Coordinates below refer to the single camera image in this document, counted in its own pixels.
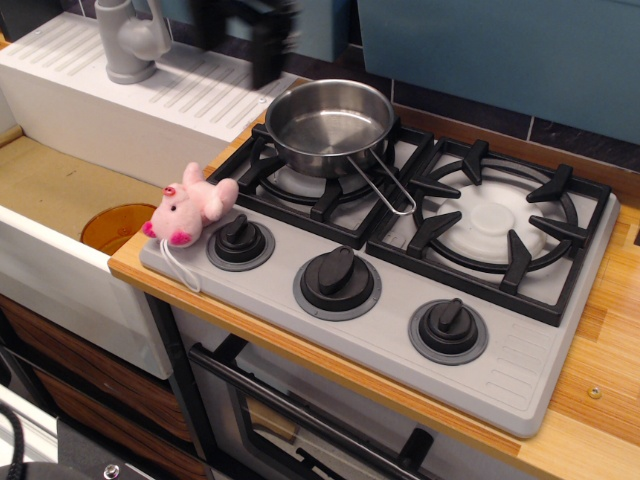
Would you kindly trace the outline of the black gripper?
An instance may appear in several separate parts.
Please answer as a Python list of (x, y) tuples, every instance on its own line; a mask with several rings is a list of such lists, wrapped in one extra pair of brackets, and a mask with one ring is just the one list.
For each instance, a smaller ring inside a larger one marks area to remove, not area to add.
[(295, 44), (297, 1), (191, 0), (189, 2), (197, 45), (213, 50), (227, 37), (227, 18), (251, 26), (252, 89), (259, 90), (280, 78)]

